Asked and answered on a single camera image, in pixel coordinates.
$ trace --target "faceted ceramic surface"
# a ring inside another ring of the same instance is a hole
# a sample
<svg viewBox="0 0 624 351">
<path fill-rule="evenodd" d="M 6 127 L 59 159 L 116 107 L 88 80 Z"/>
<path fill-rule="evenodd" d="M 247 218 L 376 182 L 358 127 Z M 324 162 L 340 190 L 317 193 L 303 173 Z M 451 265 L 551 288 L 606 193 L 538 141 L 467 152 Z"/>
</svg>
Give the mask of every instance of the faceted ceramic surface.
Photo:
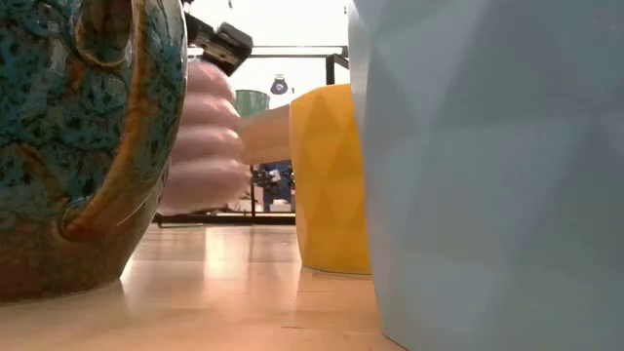
<svg viewBox="0 0 624 351">
<path fill-rule="evenodd" d="M 291 104 L 296 228 L 305 266 L 369 273 L 360 137 L 348 85 Z"/>
<path fill-rule="evenodd" d="M 154 215 L 185 60 L 178 1 L 2 1 L 0 302 L 121 274 Z"/>
<path fill-rule="evenodd" d="M 624 349 L 624 2 L 352 0 L 384 331 Z"/>
</svg>

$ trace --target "pot handle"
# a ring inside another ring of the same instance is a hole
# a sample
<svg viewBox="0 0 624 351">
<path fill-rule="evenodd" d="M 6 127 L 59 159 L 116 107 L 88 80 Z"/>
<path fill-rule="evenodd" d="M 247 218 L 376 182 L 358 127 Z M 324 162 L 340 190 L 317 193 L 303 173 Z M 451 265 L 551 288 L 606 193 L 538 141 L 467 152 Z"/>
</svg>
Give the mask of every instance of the pot handle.
<svg viewBox="0 0 624 351">
<path fill-rule="evenodd" d="M 125 10 L 126 19 L 119 15 L 120 9 L 122 13 Z M 85 27 L 99 28 L 96 35 L 103 40 L 106 30 L 122 32 L 119 28 L 125 27 L 126 34 L 130 32 L 125 39 L 132 43 L 132 76 L 125 127 L 103 184 L 90 198 L 67 205 L 58 222 L 60 234 L 73 241 L 111 232 L 158 191 L 156 185 L 176 139 L 186 89 L 186 28 L 180 1 L 85 0 L 79 11 L 84 18 L 75 24 L 73 34 L 82 59 L 103 69 L 126 64 L 125 46 L 120 61 L 102 62 L 80 50 L 94 42 Z M 91 26 L 81 25 L 81 20 L 89 20 Z"/>
</svg>

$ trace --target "green object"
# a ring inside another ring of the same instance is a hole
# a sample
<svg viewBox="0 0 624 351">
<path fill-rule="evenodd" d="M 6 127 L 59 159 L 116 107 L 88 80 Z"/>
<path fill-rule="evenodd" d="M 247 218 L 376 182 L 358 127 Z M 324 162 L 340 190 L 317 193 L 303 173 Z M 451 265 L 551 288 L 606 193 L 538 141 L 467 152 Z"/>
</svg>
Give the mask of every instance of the green object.
<svg viewBox="0 0 624 351">
<path fill-rule="evenodd" d="M 269 109 L 271 97 L 268 94 L 252 90 L 236 91 L 236 111 L 242 118 L 254 116 Z"/>
</svg>

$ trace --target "blue speckled glazed pot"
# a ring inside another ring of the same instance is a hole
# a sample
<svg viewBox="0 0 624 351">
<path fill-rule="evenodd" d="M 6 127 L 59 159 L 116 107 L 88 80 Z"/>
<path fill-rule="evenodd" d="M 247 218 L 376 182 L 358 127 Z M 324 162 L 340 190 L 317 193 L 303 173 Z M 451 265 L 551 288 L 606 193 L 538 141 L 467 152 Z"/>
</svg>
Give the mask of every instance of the blue speckled glazed pot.
<svg viewBox="0 0 624 351">
<path fill-rule="evenodd" d="M 178 0 L 0 1 L 0 302 L 118 279 L 185 83 Z"/>
</svg>

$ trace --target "yellow geometric planter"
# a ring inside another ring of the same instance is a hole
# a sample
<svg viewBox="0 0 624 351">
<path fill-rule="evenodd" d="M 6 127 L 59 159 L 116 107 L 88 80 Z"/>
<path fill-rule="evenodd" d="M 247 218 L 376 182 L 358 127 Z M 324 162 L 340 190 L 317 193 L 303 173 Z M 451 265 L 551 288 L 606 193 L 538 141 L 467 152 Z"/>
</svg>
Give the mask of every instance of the yellow geometric planter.
<svg viewBox="0 0 624 351">
<path fill-rule="evenodd" d="M 319 88 L 291 103 L 290 147 L 303 265 L 369 274 L 362 152 L 349 85 Z"/>
</svg>

